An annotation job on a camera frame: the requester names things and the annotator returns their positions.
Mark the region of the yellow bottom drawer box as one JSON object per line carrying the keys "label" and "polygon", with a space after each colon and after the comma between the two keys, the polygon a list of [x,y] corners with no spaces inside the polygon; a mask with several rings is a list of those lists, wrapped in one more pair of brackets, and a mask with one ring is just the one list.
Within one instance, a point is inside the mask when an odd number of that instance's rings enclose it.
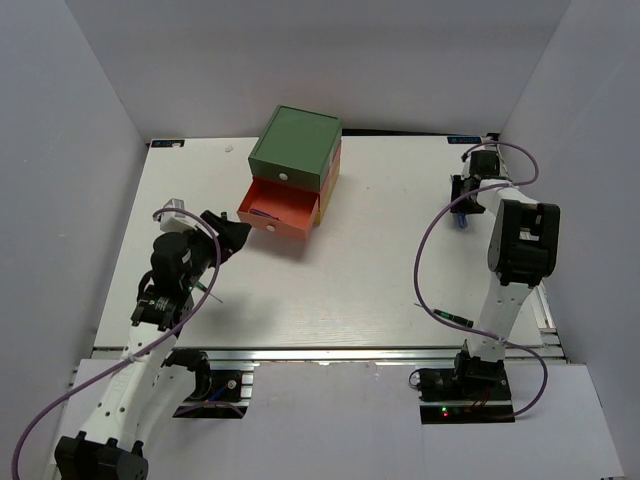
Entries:
{"label": "yellow bottom drawer box", "polygon": [[320,225],[326,213],[331,195],[339,178],[339,172],[335,171],[330,178],[327,178],[319,194],[319,206],[314,223]]}

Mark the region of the green top drawer box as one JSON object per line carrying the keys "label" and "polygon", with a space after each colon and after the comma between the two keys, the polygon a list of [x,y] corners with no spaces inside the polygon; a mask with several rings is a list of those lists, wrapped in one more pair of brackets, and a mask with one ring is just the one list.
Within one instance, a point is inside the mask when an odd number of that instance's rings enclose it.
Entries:
{"label": "green top drawer box", "polygon": [[342,136],[338,117],[279,105],[248,162],[255,178],[318,193]]}

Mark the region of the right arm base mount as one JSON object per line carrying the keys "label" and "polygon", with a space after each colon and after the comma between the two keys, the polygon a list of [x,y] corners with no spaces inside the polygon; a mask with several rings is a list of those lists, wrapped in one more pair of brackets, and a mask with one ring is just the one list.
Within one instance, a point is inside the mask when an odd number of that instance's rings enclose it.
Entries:
{"label": "right arm base mount", "polygon": [[484,361],[461,351],[450,368],[419,368],[409,386],[419,393],[423,425],[515,421],[504,362]]}

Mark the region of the orange drawer box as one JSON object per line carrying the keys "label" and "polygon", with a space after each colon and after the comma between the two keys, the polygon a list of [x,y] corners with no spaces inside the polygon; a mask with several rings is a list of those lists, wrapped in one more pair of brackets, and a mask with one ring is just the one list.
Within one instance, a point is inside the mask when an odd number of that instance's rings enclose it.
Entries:
{"label": "orange drawer box", "polygon": [[[331,160],[327,178],[330,178],[335,171],[340,174],[341,150],[342,142],[339,142]],[[290,239],[306,241],[312,227],[316,225],[314,221],[318,211],[320,192],[305,191],[254,177],[238,207],[237,214],[242,222],[249,223],[254,228]],[[279,217],[281,221],[251,215],[249,210],[252,208],[269,212]]]}

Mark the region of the blue red screwdriver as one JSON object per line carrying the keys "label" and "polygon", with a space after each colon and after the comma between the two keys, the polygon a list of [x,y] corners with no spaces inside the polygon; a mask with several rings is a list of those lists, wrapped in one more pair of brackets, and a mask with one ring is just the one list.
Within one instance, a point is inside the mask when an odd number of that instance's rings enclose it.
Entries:
{"label": "blue red screwdriver", "polygon": [[259,210],[259,209],[255,209],[255,208],[250,209],[249,213],[251,215],[259,216],[259,217],[270,219],[270,220],[273,220],[273,221],[281,221],[281,219],[279,217],[277,217],[277,216],[275,216],[275,215],[273,215],[273,214],[271,214],[269,212],[266,212],[266,211],[263,211],[263,210]]}
{"label": "blue red screwdriver", "polygon": [[468,227],[467,215],[464,213],[457,213],[456,222],[460,229],[466,229]]}

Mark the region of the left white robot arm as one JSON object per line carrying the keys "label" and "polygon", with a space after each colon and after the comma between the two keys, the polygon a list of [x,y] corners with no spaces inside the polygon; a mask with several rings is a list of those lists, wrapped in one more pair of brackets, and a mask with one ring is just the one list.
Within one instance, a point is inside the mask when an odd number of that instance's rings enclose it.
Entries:
{"label": "left white robot arm", "polygon": [[63,479],[147,478],[158,432],[184,401],[210,396],[207,355],[174,346],[203,304],[193,297],[201,277],[240,251],[251,227],[225,214],[196,216],[172,205],[155,217],[162,233],[138,285],[121,360],[108,371],[106,389],[79,432],[56,445]]}

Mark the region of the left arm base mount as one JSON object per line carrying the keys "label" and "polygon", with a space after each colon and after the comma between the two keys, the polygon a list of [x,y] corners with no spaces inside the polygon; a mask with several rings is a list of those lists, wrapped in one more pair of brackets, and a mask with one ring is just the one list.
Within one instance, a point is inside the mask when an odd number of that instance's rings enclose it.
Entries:
{"label": "left arm base mount", "polygon": [[183,349],[172,352],[163,367],[178,366],[194,380],[194,390],[175,411],[174,418],[242,419],[246,406],[240,406],[242,370],[213,369],[204,351]]}

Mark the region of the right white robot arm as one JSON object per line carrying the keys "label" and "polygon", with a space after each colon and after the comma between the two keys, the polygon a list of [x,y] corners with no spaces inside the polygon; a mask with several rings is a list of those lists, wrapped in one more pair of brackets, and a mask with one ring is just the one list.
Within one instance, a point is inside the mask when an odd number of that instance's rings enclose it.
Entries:
{"label": "right white robot arm", "polygon": [[456,356],[453,390],[472,399],[503,379],[505,346],[523,303],[550,276],[557,260],[561,210],[524,195],[509,179],[494,149],[479,148],[463,156],[463,171],[452,178],[450,208],[464,227],[470,215],[489,212],[494,226],[487,264],[490,285],[475,330]]}

